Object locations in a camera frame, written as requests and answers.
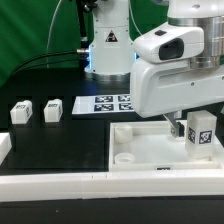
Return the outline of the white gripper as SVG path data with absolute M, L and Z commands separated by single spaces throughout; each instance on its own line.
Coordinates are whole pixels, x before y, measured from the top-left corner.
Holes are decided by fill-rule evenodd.
M 224 66 L 193 69 L 190 59 L 204 49 L 199 27 L 161 25 L 134 41 L 138 55 L 130 75 L 130 96 L 141 117 L 164 114 L 175 137 L 184 125 L 175 111 L 224 101 Z

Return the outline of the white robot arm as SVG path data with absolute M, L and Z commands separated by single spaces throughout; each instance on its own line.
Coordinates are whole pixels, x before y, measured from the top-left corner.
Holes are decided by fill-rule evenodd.
M 132 40 L 128 0 L 91 0 L 94 40 L 86 75 L 130 79 L 131 103 L 143 118 L 224 101 L 224 0 L 152 0 L 167 21 Z

